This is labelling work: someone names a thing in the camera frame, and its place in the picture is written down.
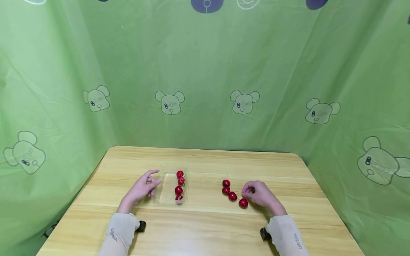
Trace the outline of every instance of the hand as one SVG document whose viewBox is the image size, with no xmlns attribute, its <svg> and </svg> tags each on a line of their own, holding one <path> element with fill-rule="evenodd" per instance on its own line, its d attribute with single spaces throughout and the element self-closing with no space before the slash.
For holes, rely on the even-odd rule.
<svg viewBox="0 0 410 256">
<path fill-rule="evenodd" d="M 149 197 L 153 196 L 155 194 L 155 188 L 161 183 L 161 180 L 154 179 L 151 175 L 158 172 L 159 170 L 149 170 L 142 175 L 121 200 L 117 212 L 130 213 L 134 205 L 146 195 Z"/>
<path fill-rule="evenodd" d="M 287 215 L 283 205 L 263 182 L 248 181 L 242 189 L 242 196 L 260 206 L 267 207 L 274 216 Z"/>
</svg>

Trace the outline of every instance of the green curtain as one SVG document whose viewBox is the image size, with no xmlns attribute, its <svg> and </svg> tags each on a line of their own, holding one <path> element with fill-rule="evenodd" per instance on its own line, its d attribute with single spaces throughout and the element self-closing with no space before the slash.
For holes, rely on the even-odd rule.
<svg viewBox="0 0 410 256">
<path fill-rule="evenodd" d="M 114 145 L 298 154 L 366 255 L 407 255 L 409 14 L 0 0 L 0 255 L 35 255 Z"/>
</svg>

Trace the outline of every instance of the wooden table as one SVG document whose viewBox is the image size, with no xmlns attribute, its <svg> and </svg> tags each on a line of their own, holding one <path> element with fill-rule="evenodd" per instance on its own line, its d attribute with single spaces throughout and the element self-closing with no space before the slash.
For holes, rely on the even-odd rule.
<svg viewBox="0 0 410 256">
<path fill-rule="evenodd" d="M 259 230 L 271 217 L 250 205 L 242 209 L 221 193 L 222 180 L 240 192 L 261 180 L 294 217 L 310 255 L 363 256 L 302 159 L 289 153 L 182 150 L 146 147 L 110 149 L 38 256 L 97 255 L 111 215 L 146 170 L 189 167 L 187 200 L 181 205 L 140 202 L 134 213 L 147 222 L 130 254 L 139 256 L 277 255 Z"/>
</svg>

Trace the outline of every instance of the beige sleeve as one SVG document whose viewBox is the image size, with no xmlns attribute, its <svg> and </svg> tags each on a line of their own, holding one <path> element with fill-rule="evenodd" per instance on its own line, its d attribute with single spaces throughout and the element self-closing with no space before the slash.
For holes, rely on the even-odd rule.
<svg viewBox="0 0 410 256">
<path fill-rule="evenodd" d="M 302 243 L 302 235 L 291 216 L 271 218 L 266 231 L 272 237 L 280 256 L 309 256 Z"/>
<path fill-rule="evenodd" d="M 139 221 L 134 214 L 115 213 L 108 224 L 107 235 L 98 256 L 127 256 Z"/>
</svg>

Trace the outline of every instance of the clear plastic container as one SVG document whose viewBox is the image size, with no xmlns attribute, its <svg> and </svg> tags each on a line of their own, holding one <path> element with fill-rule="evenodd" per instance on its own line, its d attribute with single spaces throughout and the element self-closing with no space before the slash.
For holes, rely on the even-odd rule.
<svg viewBox="0 0 410 256">
<path fill-rule="evenodd" d="M 182 200 L 177 201 L 175 188 L 179 186 L 177 172 L 184 172 L 185 183 L 182 187 Z M 180 165 L 175 163 L 164 163 L 160 169 L 161 184 L 155 190 L 156 200 L 159 204 L 164 206 L 184 205 L 188 199 L 188 183 L 189 183 L 189 169 L 187 165 Z"/>
</svg>

